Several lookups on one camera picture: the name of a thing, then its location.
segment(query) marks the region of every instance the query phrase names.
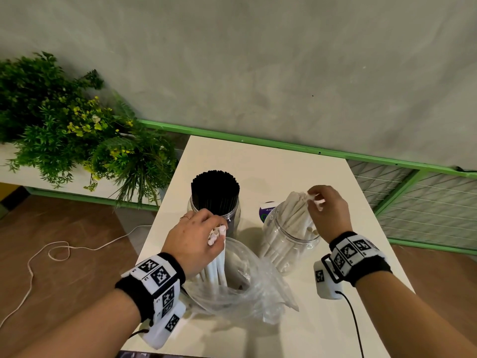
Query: left hand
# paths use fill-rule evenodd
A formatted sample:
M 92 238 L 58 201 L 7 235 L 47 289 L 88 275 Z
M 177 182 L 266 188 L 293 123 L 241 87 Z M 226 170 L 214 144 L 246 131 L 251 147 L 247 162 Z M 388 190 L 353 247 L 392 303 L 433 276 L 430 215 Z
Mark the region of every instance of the left hand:
M 225 247 L 225 235 L 219 236 L 212 246 L 207 245 L 210 232 L 219 225 L 228 228 L 227 221 L 209 210 L 189 211 L 169 231 L 162 253 L 169 253 L 182 267 L 186 279 L 196 276 L 212 262 Z

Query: forearm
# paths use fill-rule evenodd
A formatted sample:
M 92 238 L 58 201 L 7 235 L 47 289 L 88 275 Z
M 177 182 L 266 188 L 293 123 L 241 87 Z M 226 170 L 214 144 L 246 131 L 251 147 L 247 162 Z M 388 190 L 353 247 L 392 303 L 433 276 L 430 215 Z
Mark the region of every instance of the forearm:
M 391 357 L 477 357 L 472 343 L 391 273 L 364 276 L 356 289 Z
M 114 357 L 139 323 L 133 300 L 114 289 L 16 357 Z

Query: clear plastic jar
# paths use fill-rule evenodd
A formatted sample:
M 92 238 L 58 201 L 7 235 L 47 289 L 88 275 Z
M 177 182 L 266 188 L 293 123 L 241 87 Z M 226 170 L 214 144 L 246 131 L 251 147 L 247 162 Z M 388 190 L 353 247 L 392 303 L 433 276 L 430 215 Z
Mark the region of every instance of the clear plastic jar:
M 194 203 L 192 202 L 192 196 L 189 198 L 189 202 L 187 204 L 187 211 L 198 211 L 197 208 L 194 206 Z M 235 238 L 235 235 L 237 233 L 237 227 L 240 222 L 240 212 L 240 199 L 238 199 L 234 209 L 231 210 L 228 214 L 222 216 L 223 218 L 225 218 L 229 226 L 229 229 L 227 230 L 227 237 Z
M 282 275 L 287 275 L 308 250 L 318 245 L 321 237 L 318 235 L 312 240 L 303 240 L 286 232 L 278 221 L 282 204 L 275 207 L 263 223 L 259 257 L 268 257 Z

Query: white wire grid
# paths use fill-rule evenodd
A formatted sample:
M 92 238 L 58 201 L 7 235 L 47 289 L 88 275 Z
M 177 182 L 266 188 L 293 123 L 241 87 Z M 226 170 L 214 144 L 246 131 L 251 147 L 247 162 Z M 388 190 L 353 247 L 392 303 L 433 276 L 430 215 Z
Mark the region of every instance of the white wire grid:
M 378 221 L 388 238 L 477 249 L 477 180 L 429 173 Z
M 394 190 L 412 169 L 347 160 L 361 190 L 374 209 Z

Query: concrete wall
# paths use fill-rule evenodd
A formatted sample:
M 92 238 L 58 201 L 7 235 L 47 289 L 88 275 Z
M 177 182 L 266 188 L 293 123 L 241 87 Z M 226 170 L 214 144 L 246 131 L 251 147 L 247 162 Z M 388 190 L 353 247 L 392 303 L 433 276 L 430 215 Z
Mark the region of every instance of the concrete wall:
M 477 168 L 477 0 L 0 2 L 0 57 L 96 68 L 144 118 Z

